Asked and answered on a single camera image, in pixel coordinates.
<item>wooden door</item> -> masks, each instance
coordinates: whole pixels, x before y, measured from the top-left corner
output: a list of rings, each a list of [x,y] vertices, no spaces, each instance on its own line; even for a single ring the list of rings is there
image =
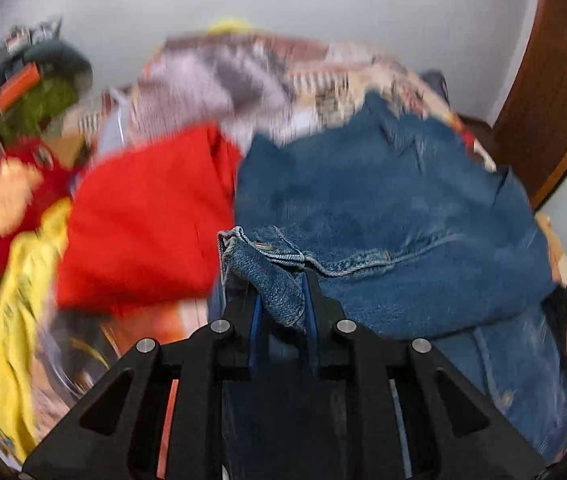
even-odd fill
[[[497,163],[513,167],[538,208],[567,173],[567,0],[539,0],[494,133]]]

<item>metal snap button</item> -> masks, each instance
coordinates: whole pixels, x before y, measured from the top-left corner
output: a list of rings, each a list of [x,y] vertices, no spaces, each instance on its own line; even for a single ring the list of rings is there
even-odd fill
[[[217,334],[223,334],[230,330],[230,321],[226,319],[217,319],[210,323],[210,330],[216,332]]]
[[[430,350],[433,349],[433,345],[428,341],[428,339],[419,337],[412,341],[412,348],[414,348],[420,354],[427,354]]]
[[[155,346],[156,343],[154,342],[154,339],[151,339],[149,337],[140,339],[137,342],[137,350],[142,354],[147,354],[148,352],[153,351]]]
[[[263,242],[254,242],[253,245],[262,251],[274,251],[276,249],[272,244],[264,244]]]
[[[350,319],[342,319],[337,323],[337,330],[344,334],[349,334],[357,330],[357,324]]]

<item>yellow shirt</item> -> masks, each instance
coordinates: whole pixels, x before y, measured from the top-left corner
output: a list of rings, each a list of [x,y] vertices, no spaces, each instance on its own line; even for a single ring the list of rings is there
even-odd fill
[[[0,431],[23,462],[36,446],[30,359],[43,301],[68,244],[71,201],[55,203],[36,232],[18,235],[0,288]]]

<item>red garment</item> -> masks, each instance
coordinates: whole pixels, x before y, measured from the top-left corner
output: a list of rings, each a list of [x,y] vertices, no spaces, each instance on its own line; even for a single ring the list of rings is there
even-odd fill
[[[72,172],[65,170],[58,159],[40,140],[27,140],[6,151],[0,159],[18,158],[24,164],[33,164],[43,177],[43,181],[34,189],[32,201],[23,215],[21,224],[9,235],[0,236],[0,274],[4,272],[10,253],[10,243],[17,234],[34,231],[39,227],[41,215],[57,200],[68,196],[68,184]]]
[[[240,159],[206,123],[87,173],[68,222],[58,306],[125,314],[205,297],[219,270],[217,232],[233,226]]]

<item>blue denim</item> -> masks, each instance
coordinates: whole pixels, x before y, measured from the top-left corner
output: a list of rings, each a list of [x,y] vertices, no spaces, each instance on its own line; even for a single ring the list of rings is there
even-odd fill
[[[208,302],[210,320],[222,316],[222,295],[218,283]],[[257,359],[252,380],[224,386],[226,466],[234,480],[345,479],[343,384],[317,382],[299,361],[303,353],[272,327],[272,320],[263,325],[268,337],[258,352],[267,358]],[[540,307],[433,343],[547,463],[556,458],[567,443],[567,365]],[[400,403],[395,399],[409,478]]]
[[[547,461],[563,448],[567,366],[540,307],[554,287],[545,236],[511,171],[487,173],[444,124],[396,118],[369,94],[342,128],[284,148],[256,136],[235,219],[219,237],[222,280],[251,282],[272,326],[303,330],[300,271],[313,267],[348,317],[382,336],[433,339]],[[342,397],[281,351],[276,330],[267,340],[261,351],[287,361],[224,391],[234,476],[291,478],[287,461],[296,478],[336,478],[303,449],[343,450]],[[326,404],[330,415],[310,408]],[[302,446],[310,419],[318,430]]]
[[[505,319],[553,290],[545,236],[512,174],[488,173],[454,131],[397,119],[369,94],[349,124],[278,148],[256,136],[238,175],[222,272],[303,329],[301,274],[351,319],[397,339]]]

